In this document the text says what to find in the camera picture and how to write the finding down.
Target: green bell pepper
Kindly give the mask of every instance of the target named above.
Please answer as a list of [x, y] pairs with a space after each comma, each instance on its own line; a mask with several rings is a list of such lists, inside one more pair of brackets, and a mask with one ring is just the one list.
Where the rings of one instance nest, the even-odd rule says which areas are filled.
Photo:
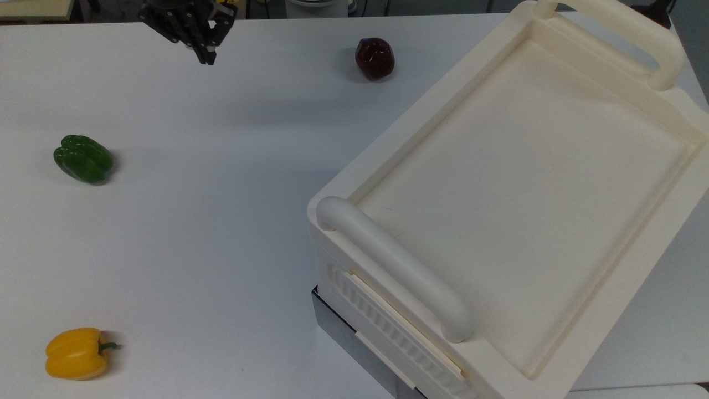
[[101, 144], [70, 134], [54, 150], [54, 161], [69, 176], [89, 184], [103, 182], [113, 167], [113, 156]]

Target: white plastic container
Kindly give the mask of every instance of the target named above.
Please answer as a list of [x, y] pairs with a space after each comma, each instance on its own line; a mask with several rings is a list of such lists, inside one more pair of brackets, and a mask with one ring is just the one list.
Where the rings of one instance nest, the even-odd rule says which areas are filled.
[[286, 0], [288, 18], [347, 18], [347, 0]]
[[308, 206], [318, 288], [429, 399], [561, 399], [709, 187], [679, 40], [520, 4]]

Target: table surface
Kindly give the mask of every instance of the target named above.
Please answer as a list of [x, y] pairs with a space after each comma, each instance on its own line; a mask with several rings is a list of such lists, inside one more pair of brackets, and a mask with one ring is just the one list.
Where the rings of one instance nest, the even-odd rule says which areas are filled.
[[[213, 67], [143, 24], [0, 27], [0, 395], [387, 398], [316, 324], [306, 205], [502, 17], [243, 21]], [[111, 149], [108, 184], [57, 168], [67, 134]], [[708, 219], [705, 196], [575, 389], [709, 380]], [[111, 370], [47, 376], [83, 326], [123, 345]]]
[[68, 21], [74, 0], [0, 1], [0, 21]]

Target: yellow bell pepper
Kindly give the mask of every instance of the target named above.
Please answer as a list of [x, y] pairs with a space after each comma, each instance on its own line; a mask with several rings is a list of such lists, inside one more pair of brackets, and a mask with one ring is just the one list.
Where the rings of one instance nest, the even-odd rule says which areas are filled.
[[117, 349], [113, 342], [104, 342], [99, 329], [85, 327], [57, 335], [48, 345], [47, 374], [68, 380], [88, 380], [106, 371], [106, 349]]

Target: pepper stem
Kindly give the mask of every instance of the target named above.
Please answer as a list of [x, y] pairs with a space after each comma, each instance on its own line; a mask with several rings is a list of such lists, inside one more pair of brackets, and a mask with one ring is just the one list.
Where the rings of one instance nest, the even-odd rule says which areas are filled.
[[106, 342], [105, 344], [99, 342], [99, 355], [106, 349], [118, 349], [118, 345], [115, 342]]

